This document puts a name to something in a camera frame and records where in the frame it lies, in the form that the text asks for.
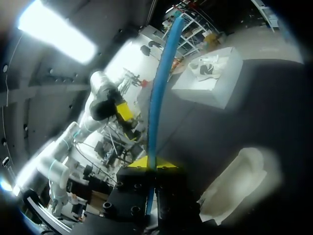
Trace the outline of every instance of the robotic arm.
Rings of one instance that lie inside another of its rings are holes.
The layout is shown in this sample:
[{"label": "robotic arm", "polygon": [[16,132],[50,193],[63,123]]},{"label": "robotic arm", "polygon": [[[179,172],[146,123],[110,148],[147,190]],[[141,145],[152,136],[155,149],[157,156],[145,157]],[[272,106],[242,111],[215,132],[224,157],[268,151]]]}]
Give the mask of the robotic arm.
[{"label": "robotic arm", "polygon": [[116,86],[103,72],[98,71],[91,76],[90,86],[91,92],[79,124],[72,122],[56,141],[40,153],[37,170],[49,180],[54,216],[60,216],[62,207],[72,201],[66,191],[70,170],[60,162],[72,145],[83,142],[114,115],[122,122],[133,118]]}]

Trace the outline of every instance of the cable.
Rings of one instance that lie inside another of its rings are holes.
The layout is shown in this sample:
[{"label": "cable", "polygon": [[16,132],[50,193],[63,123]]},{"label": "cable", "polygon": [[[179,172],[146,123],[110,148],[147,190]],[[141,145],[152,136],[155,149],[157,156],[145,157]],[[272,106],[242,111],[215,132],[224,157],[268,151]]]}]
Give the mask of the cable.
[{"label": "cable", "polygon": [[[20,41],[22,39],[22,36],[23,36],[24,33],[22,33],[20,39],[18,40],[18,43],[16,44],[15,48],[14,48],[14,51],[12,53],[12,56],[10,58],[10,61],[9,61],[9,64],[8,64],[8,69],[5,73],[5,86],[6,86],[6,106],[8,107],[8,100],[9,100],[9,86],[8,86],[8,73],[9,73],[9,69],[10,69],[10,66],[11,66],[11,62],[13,60],[13,56],[16,52],[16,49],[18,48],[18,45],[20,44]],[[2,107],[2,122],[3,122],[3,135],[4,135],[4,138],[6,140],[6,136],[5,136],[5,129],[4,129],[4,107]],[[14,166],[13,164],[13,161],[12,161],[12,158],[11,158],[11,154],[10,154],[10,150],[9,150],[9,146],[8,146],[8,143],[6,143],[6,148],[8,150],[8,154],[9,154],[9,158],[10,158],[10,161],[11,161],[11,164],[12,166]]]},{"label": "cable", "polygon": [[[166,44],[161,56],[158,69],[156,71],[156,76],[151,91],[148,117],[147,167],[152,171],[156,171],[157,169],[157,129],[161,113],[162,100],[183,27],[183,18],[176,18],[171,27],[171,30],[169,31],[169,36],[166,40]],[[151,213],[154,192],[154,187],[151,187],[149,189],[149,194],[147,198],[147,215],[150,215]]]},{"label": "cable", "polygon": [[6,149],[8,150],[8,154],[9,154],[9,158],[10,158],[11,164],[12,164],[12,166],[14,166],[13,161],[12,161],[12,158],[11,158],[11,154],[10,154],[8,142],[7,142],[7,140],[6,140],[6,135],[5,135],[5,128],[4,128],[4,106],[2,106],[2,123],[3,123],[3,135],[4,135],[4,138],[5,138],[5,141],[6,141]]},{"label": "cable", "polygon": [[111,135],[111,131],[110,131],[110,130],[109,130],[109,135],[110,135],[111,142],[112,142],[112,145],[113,145],[114,151],[115,151],[115,153],[116,153],[116,156],[118,156],[118,153],[117,153],[117,150],[116,150],[116,147],[115,147],[114,141],[113,141],[113,139],[112,139],[112,135]]},{"label": "cable", "polygon": [[125,160],[125,159],[122,159],[122,158],[120,158],[120,157],[117,157],[117,159],[119,159],[119,160],[121,160],[121,161],[123,161],[123,162],[125,162],[125,163],[132,164],[131,162],[129,162],[129,161]]},{"label": "cable", "polygon": [[[84,145],[86,145],[86,146],[88,146],[88,147],[94,149],[93,146],[91,146],[91,145],[89,145],[89,144],[87,144],[87,143],[84,143],[84,142],[81,142],[81,141],[77,141],[77,143],[82,143],[82,144],[84,144]],[[119,160],[121,160],[121,161],[124,161],[124,162],[126,162],[126,163],[128,163],[128,164],[132,164],[132,162],[129,162],[129,161],[127,161],[127,160],[125,160],[125,159],[122,159],[122,158],[120,158],[120,157],[117,157],[117,159],[119,159]]]},{"label": "cable", "polygon": [[12,60],[13,60],[13,56],[14,56],[14,54],[15,54],[15,52],[16,52],[16,49],[18,48],[18,45],[20,44],[20,41],[21,41],[21,39],[22,39],[23,34],[24,34],[24,33],[22,33],[22,35],[21,35],[21,37],[20,37],[20,39],[19,39],[18,43],[16,44],[16,46],[15,46],[15,48],[14,48],[14,51],[13,51],[13,53],[12,53],[12,56],[11,56],[10,62],[9,62],[9,64],[8,64],[8,69],[7,69],[7,71],[6,71],[6,75],[5,75],[5,85],[6,85],[6,106],[7,106],[7,107],[8,107],[8,100],[9,100],[9,87],[8,87],[8,73],[9,73],[9,68],[10,68],[10,66],[11,66],[11,62],[12,62]]},{"label": "cable", "polygon": [[53,234],[55,234],[54,231],[52,231],[52,230],[46,230],[46,231],[42,231],[42,232],[40,233],[40,235],[44,235],[44,234],[48,234],[48,233],[53,233]]},{"label": "cable", "polygon": [[[78,147],[77,147],[77,143],[75,143],[75,148],[76,148],[77,152],[78,152],[80,155],[82,155],[83,158],[85,158],[88,162],[90,162],[92,165],[94,165],[88,158],[85,157],[84,154],[81,153],[81,151],[80,151],[80,150],[78,149]],[[103,171],[101,168],[97,167],[96,165],[94,165],[94,166],[95,166],[96,168],[98,168],[100,171],[102,171],[104,174],[106,174],[111,180],[113,180],[113,181],[116,183],[116,180],[115,180],[112,176],[110,176],[108,173],[106,173],[106,172]]]},{"label": "cable", "polygon": [[107,125],[107,127],[110,128],[111,130],[113,130],[114,133],[116,133],[116,135],[117,135],[117,137],[119,138],[119,140],[120,140],[121,142],[123,142],[117,131],[115,131],[110,125]]}]

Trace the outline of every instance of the white cardboard box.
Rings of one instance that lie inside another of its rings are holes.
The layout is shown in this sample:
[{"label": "white cardboard box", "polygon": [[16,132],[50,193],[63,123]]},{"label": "white cardboard box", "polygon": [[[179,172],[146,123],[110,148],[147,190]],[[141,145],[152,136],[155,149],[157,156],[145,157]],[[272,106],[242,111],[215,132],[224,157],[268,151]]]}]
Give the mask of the white cardboard box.
[{"label": "white cardboard box", "polygon": [[205,86],[205,82],[199,82],[188,67],[172,87],[172,91],[182,99],[224,109],[236,86],[243,60],[234,47],[215,50],[207,55],[216,56],[217,54],[219,57],[228,56],[229,58],[212,91]]}]

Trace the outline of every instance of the blue cable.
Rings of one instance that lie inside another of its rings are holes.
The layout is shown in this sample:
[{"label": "blue cable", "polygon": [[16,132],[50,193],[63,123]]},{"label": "blue cable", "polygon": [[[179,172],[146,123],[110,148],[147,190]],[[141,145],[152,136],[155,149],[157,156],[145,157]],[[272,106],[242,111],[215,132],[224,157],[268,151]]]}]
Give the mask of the blue cable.
[{"label": "blue cable", "polygon": [[[153,171],[156,171],[157,169],[157,128],[161,112],[162,100],[183,27],[183,18],[176,18],[169,32],[169,36],[162,53],[160,64],[156,71],[156,77],[154,79],[154,84],[151,92],[148,126],[147,167]],[[151,213],[153,196],[154,188],[151,188],[147,199],[146,214]]]}]

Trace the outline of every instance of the ceiling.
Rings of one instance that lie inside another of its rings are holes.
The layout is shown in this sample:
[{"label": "ceiling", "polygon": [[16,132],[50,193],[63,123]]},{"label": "ceiling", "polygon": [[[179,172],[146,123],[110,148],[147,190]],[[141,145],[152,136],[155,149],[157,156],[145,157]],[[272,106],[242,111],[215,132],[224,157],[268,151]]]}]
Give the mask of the ceiling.
[{"label": "ceiling", "polygon": [[[86,66],[15,27],[30,2],[0,3],[0,158],[11,156],[15,173],[77,120],[89,95],[90,75],[137,36],[156,1],[43,0],[97,45],[96,57]],[[2,71],[5,65],[9,65],[7,72]]]}]

